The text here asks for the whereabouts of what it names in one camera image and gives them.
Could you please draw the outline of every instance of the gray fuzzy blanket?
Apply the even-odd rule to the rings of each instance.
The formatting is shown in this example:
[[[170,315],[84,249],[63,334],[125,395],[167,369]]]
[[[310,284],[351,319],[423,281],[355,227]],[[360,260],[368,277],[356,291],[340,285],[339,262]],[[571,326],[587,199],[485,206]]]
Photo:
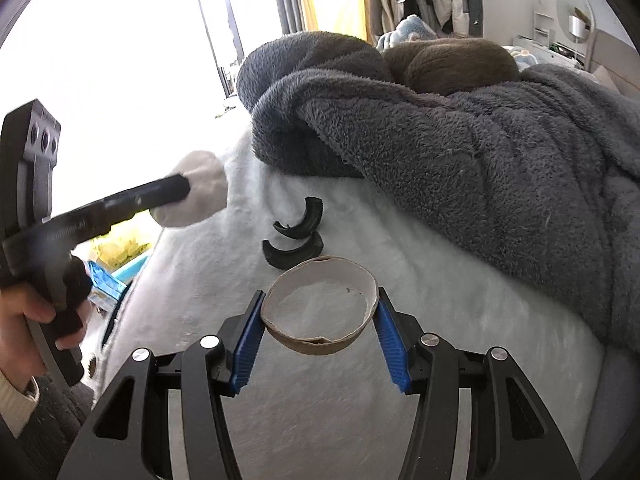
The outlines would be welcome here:
[[[255,155],[290,174],[372,181],[575,309],[601,341],[640,352],[640,104],[551,65],[448,97],[390,81],[355,38],[263,45],[238,77]]]

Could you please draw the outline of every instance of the white fleece blanket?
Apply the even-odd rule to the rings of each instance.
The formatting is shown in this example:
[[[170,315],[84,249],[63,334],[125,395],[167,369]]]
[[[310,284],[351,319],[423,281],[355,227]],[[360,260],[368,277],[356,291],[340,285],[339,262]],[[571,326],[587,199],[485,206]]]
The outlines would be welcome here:
[[[256,289],[267,290],[280,271],[266,263],[261,240],[298,244],[271,225],[297,222],[311,195],[324,201],[323,254],[369,269],[397,310],[457,348],[507,348],[579,459],[603,349],[575,314],[460,251],[364,180],[277,173],[254,157],[246,113],[230,113],[245,132],[222,156],[228,207],[162,232],[106,346],[99,392],[134,349],[183,350],[243,312]],[[362,319],[364,303],[347,290],[315,285],[295,296],[304,306],[278,320],[289,333],[332,336]],[[400,471],[417,396],[391,382],[370,325],[347,349],[324,357],[296,354],[265,332],[248,386],[223,402],[245,480],[388,480]],[[456,480],[466,472],[468,403],[462,395]]]

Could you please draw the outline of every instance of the black curved object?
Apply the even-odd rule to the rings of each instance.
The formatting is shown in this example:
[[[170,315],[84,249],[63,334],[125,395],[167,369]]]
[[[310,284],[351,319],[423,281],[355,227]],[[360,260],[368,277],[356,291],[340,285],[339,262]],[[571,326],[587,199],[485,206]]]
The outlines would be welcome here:
[[[268,240],[262,241],[262,252],[271,267],[281,270],[289,270],[296,265],[306,262],[311,258],[320,256],[324,249],[324,242],[318,231],[313,231],[309,240],[303,245],[290,251],[276,249]]]
[[[315,196],[305,198],[305,215],[298,224],[284,227],[277,220],[273,223],[273,228],[281,235],[294,240],[304,240],[311,236],[320,225],[322,219],[322,200]]]

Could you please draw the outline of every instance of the human hand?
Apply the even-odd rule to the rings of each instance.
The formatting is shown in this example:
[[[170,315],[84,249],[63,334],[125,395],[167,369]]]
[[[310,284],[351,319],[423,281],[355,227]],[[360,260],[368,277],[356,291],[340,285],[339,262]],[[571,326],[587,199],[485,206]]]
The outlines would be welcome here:
[[[78,307],[82,327],[56,341],[59,350],[78,346],[86,334],[91,304],[84,300]],[[47,368],[31,338],[26,317],[50,323],[56,316],[53,305],[44,300],[28,283],[18,283],[0,291],[0,371],[20,393],[32,377],[44,375]]]

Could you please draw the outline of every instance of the silver screw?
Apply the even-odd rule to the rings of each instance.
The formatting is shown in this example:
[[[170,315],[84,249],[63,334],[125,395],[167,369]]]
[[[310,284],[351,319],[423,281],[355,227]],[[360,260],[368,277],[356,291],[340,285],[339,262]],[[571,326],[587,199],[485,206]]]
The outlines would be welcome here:
[[[440,338],[435,334],[425,334],[420,338],[420,342],[425,346],[437,346]]]
[[[220,344],[220,339],[214,335],[206,335],[200,340],[200,346],[203,348],[215,348]]]
[[[137,350],[133,351],[131,357],[133,357],[134,361],[144,361],[149,357],[149,350],[147,350],[146,348],[138,348]]]
[[[504,361],[507,357],[509,357],[509,353],[504,348],[500,348],[499,346],[497,346],[495,348],[492,348],[491,357],[498,361]]]

